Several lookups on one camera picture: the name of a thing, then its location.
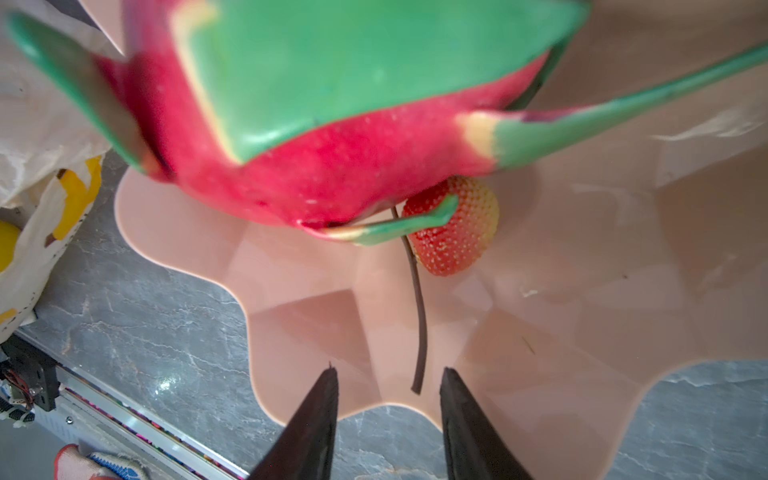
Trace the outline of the pink fake dragon fruit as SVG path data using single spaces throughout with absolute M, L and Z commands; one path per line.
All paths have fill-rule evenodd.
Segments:
M 445 225 L 372 216 L 528 165 L 761 65 L 759 43 L 597 104 L 529 102 L 587 1 L 127 1 L 125 60 L 19 10 L 8 35 L 125 162 L 225 213 L 375 245 Z

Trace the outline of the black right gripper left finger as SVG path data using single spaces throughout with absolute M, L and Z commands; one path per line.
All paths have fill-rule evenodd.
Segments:
M 338 403 L 337 370 L 328 367 L 248 479 L 330 479 Z

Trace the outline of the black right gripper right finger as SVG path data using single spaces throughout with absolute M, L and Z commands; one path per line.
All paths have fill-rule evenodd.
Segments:
M 450 480 L 533 479 L 501 439 L 457 370 L 444 369 L 439 394 Z

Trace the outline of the translucent banana print plastic bag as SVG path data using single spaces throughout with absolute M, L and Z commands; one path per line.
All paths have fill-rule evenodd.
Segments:
M 1 29 L 1 221 L 21 230 L 1 272 L 1 338 L 35 318 L 54 266 L 90 213 L 111 146 Z

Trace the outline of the yellow fake lemon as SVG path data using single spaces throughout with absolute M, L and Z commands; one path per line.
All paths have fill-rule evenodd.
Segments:
M 5 221 L 0 221 L 0 272 L 12 263 L 21 230 Z

